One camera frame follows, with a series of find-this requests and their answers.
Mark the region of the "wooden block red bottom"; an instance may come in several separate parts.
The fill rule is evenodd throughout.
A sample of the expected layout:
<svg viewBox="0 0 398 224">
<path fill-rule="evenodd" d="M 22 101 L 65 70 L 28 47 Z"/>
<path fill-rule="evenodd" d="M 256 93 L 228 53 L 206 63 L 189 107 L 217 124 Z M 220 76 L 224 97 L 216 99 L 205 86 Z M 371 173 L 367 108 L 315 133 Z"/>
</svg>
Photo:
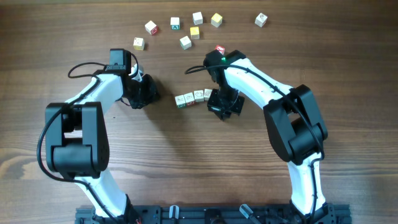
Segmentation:
<svg viewBox="0 0 398 224">
<path fill-rule="evenodd" d="M 184 98 L 187 106 L 195 104 L 195 97 L 192 92 L 184 94 Z"/>
</svg>

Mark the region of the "wooden block picture top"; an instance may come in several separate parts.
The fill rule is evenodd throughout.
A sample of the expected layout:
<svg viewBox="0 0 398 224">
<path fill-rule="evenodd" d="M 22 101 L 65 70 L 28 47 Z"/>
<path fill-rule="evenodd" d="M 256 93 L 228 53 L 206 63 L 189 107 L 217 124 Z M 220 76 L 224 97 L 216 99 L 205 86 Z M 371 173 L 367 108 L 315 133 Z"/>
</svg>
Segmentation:
<svg viewBox="0 0 398 224">
<path fill-rule="evenodd" d="M 212 89 L 204 89 L 203 97 L 205 101 L 208 101 L 210 99 L 212 91 L 213 91 Z"/>
</svg>

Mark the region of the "wooden block red trim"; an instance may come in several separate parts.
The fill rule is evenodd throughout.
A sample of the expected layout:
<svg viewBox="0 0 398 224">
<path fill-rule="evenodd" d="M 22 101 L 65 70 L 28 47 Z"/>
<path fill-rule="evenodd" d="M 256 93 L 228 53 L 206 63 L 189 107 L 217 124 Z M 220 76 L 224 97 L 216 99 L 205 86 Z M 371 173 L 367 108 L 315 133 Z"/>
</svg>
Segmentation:
<svg viewBox="0 0 398 224">
<path fill-rule="evenodd" d="M 176 102 L 177 108 L 184 108 L 187 106 L 184 95 L 176 96 L 175 102 Z"/>
</svg>

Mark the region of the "wooden block red picture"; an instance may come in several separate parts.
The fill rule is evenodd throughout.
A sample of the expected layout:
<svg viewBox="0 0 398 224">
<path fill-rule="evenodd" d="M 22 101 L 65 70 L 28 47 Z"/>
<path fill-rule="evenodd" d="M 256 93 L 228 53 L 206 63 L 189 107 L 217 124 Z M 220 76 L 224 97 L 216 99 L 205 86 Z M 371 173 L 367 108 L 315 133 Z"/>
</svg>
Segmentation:
<svg viewBox="0 0 398 224">
<path fill-rule="evenodd" d="M 193 95 L 196 103 L 203 102 L 205 100 L 203 90 L 195 90 Z"/>
</svg>

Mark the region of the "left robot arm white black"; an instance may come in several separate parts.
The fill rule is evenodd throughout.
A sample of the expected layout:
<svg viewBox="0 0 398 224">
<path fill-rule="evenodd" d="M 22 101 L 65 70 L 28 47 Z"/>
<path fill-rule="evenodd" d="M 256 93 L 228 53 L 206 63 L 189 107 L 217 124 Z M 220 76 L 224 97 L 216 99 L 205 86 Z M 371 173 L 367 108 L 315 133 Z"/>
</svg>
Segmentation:
<svg viewBox="0 0 398 224">
<path fill-rule="evenodd" d="M 104 114 L 117 101 L 134 110 L 157 101 L 155 81 L 125 49 L 111 49 L 109 63 L 89 77 L 79 94 L 46 107 L 37 143 L 39 167 L 53 180 L 79 186 L 94 206 L 94 221 L 139 223 L 139 214 L 108 169 Z"/>
</svg>

